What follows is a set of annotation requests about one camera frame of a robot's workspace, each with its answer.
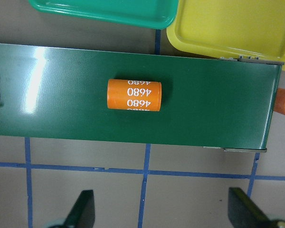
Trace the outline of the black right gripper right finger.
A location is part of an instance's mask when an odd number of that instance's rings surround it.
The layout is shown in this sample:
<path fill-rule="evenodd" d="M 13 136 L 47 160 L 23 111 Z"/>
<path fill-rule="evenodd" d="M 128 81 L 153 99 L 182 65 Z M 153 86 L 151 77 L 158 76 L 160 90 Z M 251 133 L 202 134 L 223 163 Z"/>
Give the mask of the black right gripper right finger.
<path fill-rule="evenodd" d="M 276 222 L 238 187 L 228 189 L 228 219 L 234 228 L 275 228 Z"/>

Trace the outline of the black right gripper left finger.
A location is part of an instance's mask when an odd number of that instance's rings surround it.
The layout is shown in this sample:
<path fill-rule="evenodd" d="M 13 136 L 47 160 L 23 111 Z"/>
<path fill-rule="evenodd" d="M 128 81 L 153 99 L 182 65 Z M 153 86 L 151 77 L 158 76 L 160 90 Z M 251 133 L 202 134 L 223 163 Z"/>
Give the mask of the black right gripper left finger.
<path fill-rule="evenodd" d="M 63 228 L 93 228 L 95 223 L 95 201 L 93 190 L 83 190 L 78 196 Z"/>

